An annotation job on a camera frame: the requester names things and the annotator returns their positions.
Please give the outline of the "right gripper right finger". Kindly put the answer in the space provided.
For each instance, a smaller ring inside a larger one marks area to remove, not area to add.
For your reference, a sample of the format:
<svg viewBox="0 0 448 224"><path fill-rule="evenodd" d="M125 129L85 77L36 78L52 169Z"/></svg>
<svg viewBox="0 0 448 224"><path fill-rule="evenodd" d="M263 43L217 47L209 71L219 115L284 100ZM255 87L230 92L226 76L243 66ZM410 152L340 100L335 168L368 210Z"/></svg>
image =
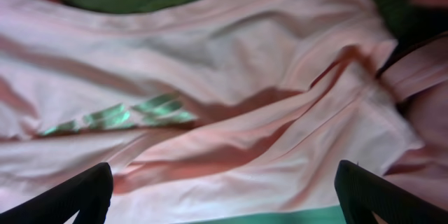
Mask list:
<svg viewBox="0 0 448 224"><path fill-rule="evenodd" d="M447 211L380 178L348 160L339 162L334 181L348 224L443 224Z"/></svg>

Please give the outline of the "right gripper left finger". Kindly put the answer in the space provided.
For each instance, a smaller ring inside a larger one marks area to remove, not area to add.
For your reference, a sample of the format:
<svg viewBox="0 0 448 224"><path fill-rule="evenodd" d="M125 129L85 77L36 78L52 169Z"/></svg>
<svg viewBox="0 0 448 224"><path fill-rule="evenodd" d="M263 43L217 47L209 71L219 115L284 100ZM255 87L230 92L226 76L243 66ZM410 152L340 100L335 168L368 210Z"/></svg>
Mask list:
<svg viewBox="0 0 448 224"><path fill-rule="evenodd" d="M1 224L103 224L113 192L108 163L99 163L1 214Z"/></svg>

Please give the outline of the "salmon pink printed t-shirt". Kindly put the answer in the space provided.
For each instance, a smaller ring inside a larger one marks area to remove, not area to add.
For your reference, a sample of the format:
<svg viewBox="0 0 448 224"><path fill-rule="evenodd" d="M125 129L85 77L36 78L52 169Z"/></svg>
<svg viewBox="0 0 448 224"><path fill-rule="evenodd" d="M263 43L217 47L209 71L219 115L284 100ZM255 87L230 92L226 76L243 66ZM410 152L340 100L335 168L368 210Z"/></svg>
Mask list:
<svg viewBox="0 0 448 224"><path fill-rule="evenodd" d="M446 208L446 44L377 77L373 0L1 0L1 210L100 162L107 223L323 209L341 160Z"/></svg>

